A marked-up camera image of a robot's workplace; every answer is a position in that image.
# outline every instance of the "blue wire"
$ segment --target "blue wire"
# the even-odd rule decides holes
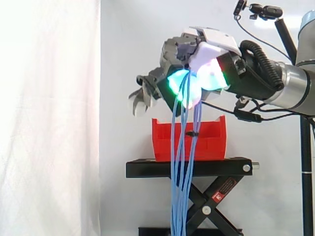
[[[187,103],[186,103],[186,111],[184,113],[184,106],[182,103],[182,115],[181,115],[181,132],[186,131],[186,125],[187,125],[187,119],[188,119],[188,112],[189,112],[189,92],[190,92],[190,72],[187,74]],[[180,169],[180,181],[179,181],[179,195],[178,195],[178,201],[177,201],[177,214],[178,214],[178,220],[177,220],[177,228],[178,232],[183,232],[183,210],[185,209],[185,196],[184,196],[184,177],[185,177],[185,172],[184,172],[184,167],[185,167],[185,136],[183,139],[182,143],[182,148],[181,148],[181,169]]]
[[[193,118],[193,130],[194,132],[199,132],[201,126],[201,102],[199,102],[194,108],[194,118]],[[198,137],[193,137],[190,155],[189,155],[189,164],[186,172],[186,178],[184,183],[184,209],[183,209],[183,227],[186,227],[186,219],[187,219],[187,210],[188,210],[188,199],[189,199],[189,191],[192,181],[192,173],[193,173],[193,162],[194,162],[194,154]]]
[[[183,79],[183,92],[185,91],[185,83],[186,83],[186,78],[188,77],[188,95],[187,95],[187,101],[189,104],[189,89],[190,89],[190,74],[188,73],[188,76],[185,76]],[[178,202],[175,202],[176,196],[178,196],[177,192],[177,175],[178,175],[178,162],[179,162],[179,155],[181,153],[181,147],[183,145],[184,142],[184,134],[185,134],[185,128],[182,129],[181,131],[181,135],[180,135],[180,139],[179,139],[179,143],[178,143],[178,148],[177,148],[177,154],[175,157],[175,150],[174,150],[174,139],[175,139],[175,114],[176,114],[176,110],[177,110],[177,105],[178,105],[178,99],[176,97],[175,99],[175,103],[174,103],[174,107],[173,107],[173,117],[172,117],[172,125],[171,125],[171,178],[172,178],[172,182],[171,182],[171,191],[172,191],[172,196],[171,196],[171,202],[172,202],[172,213],[171,213],[171,233],[172,235],[176,235],[177,232],[180,233],[181,229],[181,222],[183,221],[183,219],[180,219],[181,215],[178,214],[176,215],[176,211],[175,210],[180,210],[177,206],[178,203],[182,203],[183,200],[180,200]],[[188,109],[187,112],[185,112],[185,117],[183,120],[183,124],[182,127],[186,126],[187,123],[187,119],[188,119]]]

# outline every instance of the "coiled black cable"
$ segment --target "coiled black cable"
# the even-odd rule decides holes
[[[274,69],[269,59],[263,52],[262,48],[258,44],[250,40],[244,40],[241,42],[240,49],[249,50],[254,54],[260,67],[266,73],[267,78],[271,83],[271,86],[274,87],[276,91],[280,91],[284,88],[284,83],[282,79],[277,74],[276,70]]]

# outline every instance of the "black base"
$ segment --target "black base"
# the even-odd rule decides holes
[[[170,236],[169,228],[139,228],[139,236]],[[225,236],[217,229],[197,229],[191,236]]]

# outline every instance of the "white wall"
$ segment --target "white wall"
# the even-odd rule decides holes
[[[315,8],[314,0],[277,4],[284,16],[300,16]],[[152,158],[151,118],[170,122],[163,101],[144,117],[134,118],[128,95],[138,88],[135,76],[158,66],[164,40],[187,26],[220,29],[240,42],[251,39],[233,20],[236,0],[103,0],[102,76],[100,101],[101,227],[105,236],[137,236],[139,226],[167,226],[170,215],[168,179],[126,179],[125,163]],[[260,38],[283,49],[275,29],[260,29],[243,13],[242,24]],[[296,24],[290,24],[297,42]],[[262,45],[267,55],[288,62]],[[235,98],[224,94],[214,104],[233,109]],[[203,109],[203,120],[222,113]],[[227,157],[244,156],[260,162],[260,170],[246,177],[220,205],[220,210],[245,235],[301,235],[301,177],[299,119],[253,124],[227,116]],[[207,185],[198,179],[199,186]]]

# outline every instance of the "red bin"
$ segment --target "red bin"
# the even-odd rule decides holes
[[[187,123],[186,132],[192,131],[192,123]],[[181,124],[175,124],[175,154],[181,133]],[[157,162],[171,160],[171,124],[158,123],[152,119],[152,141]],[[185,135],[185,160],[189,159],[192,137]],[[202,122],[195,149],[196,161],[222,160],[226,149],[225,116],[216,121]]]

